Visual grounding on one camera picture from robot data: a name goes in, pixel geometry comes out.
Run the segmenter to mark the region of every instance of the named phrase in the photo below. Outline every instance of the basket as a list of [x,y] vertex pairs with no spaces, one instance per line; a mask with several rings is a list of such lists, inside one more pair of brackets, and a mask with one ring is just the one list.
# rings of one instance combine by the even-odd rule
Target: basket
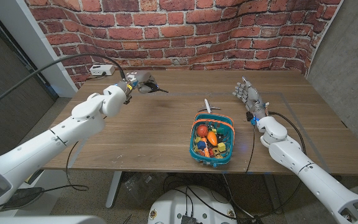
[[[194,148],[197,148],[197,144],[195,143],[195,139],[197,137],[197,127],[201,124],[206,124],[207,126],[212,126],[216,128],[223,128],[223,142],[226,145],[226,151],[221,153],[223,156],[222,159],[205,157],[200,154],[197,154]],[[234,128],[233,128],[233,120],[221,114],[214,113],[198,113],[195,117],[195,122],[193,123],[193,127],[191,129],[191,141],[190,141],[190,154],[197,161],[202,162],[204,165],[209,165],[213,167],[220,166],[222,164],[227,164],[232,156],[232,150],[234,145]]]

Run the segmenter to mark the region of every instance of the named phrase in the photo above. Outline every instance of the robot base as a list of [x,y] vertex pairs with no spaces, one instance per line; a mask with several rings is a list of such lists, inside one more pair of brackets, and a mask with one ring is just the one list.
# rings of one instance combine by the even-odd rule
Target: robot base
[[[204,202],[214,209],[222,212],[226,215],[233,215],[234,209],[230,203],[220,194],[206,187],[189,186],[194,193],[199,196]],[[186,186],[177,187],[178,190],[186,192]],[[224,217],[211,209],[209,209],[203,202],[198,200],[198,198],[190,191],[187,190],[187,195],[193,201],[193,218],[195,221],[186,222],[186,223],[209,223],[209,224],[235,224],[236,220]],[[191,202],[189,197],[187,197],[187,216],[191,216]],[[182,223],[182,217],[186,213],[186,195],[176,191],[170,190],[167,193],[163,194],[159,199],[157,199],[152,205],[149,213],[148,224],[169,224],[169,223]]]

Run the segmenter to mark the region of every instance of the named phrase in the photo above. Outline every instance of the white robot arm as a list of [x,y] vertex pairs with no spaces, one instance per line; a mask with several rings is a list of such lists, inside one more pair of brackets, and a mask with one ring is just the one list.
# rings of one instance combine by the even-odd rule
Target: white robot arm
[[351,192],[306,156],[299,143],[287,134],[287,129],[268,116],[256,89],[244,77],[237,83],[233,95],[240,98],[256,119],[262,144],[270,156],[290,169],[310,189],[340,224],[358,224],[358,195]]
[[35,171],[61,153],[67,146],[104,129],[102,114],[113,117],[129,102],[131,92],[163,91],[149,72],[137,71],[103,90],[93,93],[75,106],[71,116],[33,139],[0,156],[0,205],[7,202],[19,186]]

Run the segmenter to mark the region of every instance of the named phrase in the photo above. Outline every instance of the wooden table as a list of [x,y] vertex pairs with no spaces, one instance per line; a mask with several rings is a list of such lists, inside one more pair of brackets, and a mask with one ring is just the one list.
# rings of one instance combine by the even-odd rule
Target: wooden table
[[[270,102],[269,110],[281,113],[300,129],[307,155],[331,174],[358,175],[358,140],[334,111],[298,72],[288,71],[151,71],[158,85],[169,93],[142,95],[135,91],[128,105],[106,127],[89,138],[76,157],[72,169],[154,172],[245,172],[253,141],[253,127],[246,121],[244,104],[232,95],[245,76]],[[74,106],[94,93],[119,81],[119,73],[102,80],[86,82],[53,125],[69,117]],[[189,151],[191,125],[197,110],[209,103],[220,107],[217,113],[234,120],[236,141],[230,162],[218,168],[197,163]],[[276,118],[291,137],[299,138],[283,119]],[[259,140],[249,172],[253,174],[292,174],[276,163]],[[45,169],[64,169],[64,150]]]

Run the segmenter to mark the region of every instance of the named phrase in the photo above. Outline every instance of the orange toy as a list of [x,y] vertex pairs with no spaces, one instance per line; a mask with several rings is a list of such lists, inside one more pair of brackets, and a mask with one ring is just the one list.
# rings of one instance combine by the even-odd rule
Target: orange toy
[[210,131],[208,133],[208,135],[206,136],[206,138],[213,146],[218,145],[218,140],[216,139],[216,134],[213,131]]
[[199,137],[205,137],[208,134],[208,127],[205,124],[198,126],[197,134]]

